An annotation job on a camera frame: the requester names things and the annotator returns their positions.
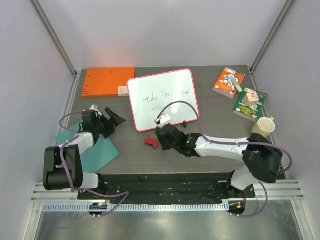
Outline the red bone shaped eraser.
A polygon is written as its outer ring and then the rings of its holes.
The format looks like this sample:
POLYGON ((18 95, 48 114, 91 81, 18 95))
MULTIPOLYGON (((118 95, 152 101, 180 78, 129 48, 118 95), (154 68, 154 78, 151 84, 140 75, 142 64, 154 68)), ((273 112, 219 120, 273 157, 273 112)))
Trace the red bone shaped eraser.
POLYGON ((154 149, 159 147, 159 142, 153 138, 146 137, 144 143, 148 146, 152 146, 154 149))

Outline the pink framed whiteboard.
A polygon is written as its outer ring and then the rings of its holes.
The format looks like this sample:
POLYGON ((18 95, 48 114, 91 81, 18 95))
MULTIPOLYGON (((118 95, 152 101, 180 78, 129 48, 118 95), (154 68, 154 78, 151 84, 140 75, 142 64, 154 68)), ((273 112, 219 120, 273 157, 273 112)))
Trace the pink framed whiteboard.
POLYGON ((156 119, 163 114, 173 125, 197 120, 199 113, 196 87, 188 68, 131 78, 127 81, 128 96, 135 129, 154 130, 156 119))

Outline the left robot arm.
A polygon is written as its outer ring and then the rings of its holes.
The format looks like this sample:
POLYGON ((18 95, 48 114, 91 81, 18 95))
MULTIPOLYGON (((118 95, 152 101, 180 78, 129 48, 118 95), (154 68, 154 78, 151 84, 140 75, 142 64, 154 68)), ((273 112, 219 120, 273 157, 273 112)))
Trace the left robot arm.
POLYGON ((81 163, 81 155, 86 150, 96 145, 101 136, 110 137, 116 127, 126 121, 108 107, 104 111, 109 118, 96 105, 82 111, 82 130, 78 132, 63 126, 62 119, 59 121, 60 127, 74 133, 74 137, 64 144, 45 149, 43 186, 47 191, 70 189, 89 193, 97 200, 106 196, 107 186, 102 175, 85 172, 81 163))

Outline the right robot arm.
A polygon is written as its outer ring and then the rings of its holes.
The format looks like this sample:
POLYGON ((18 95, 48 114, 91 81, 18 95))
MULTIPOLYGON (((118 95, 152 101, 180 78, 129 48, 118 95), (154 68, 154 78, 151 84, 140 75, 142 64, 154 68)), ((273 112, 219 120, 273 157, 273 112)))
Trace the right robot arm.
POLYGON ((164 151, 174 149, 185 157, 221 157, 244 163, 244 167, 229 174, 226 183, 214 186, 212 194, 217 199, 236 198, 258 181, 277 181, 283 153, 258 133, 249 138, 215 138, 185 134, 168 123, 157 127, 155 134, 164 151))

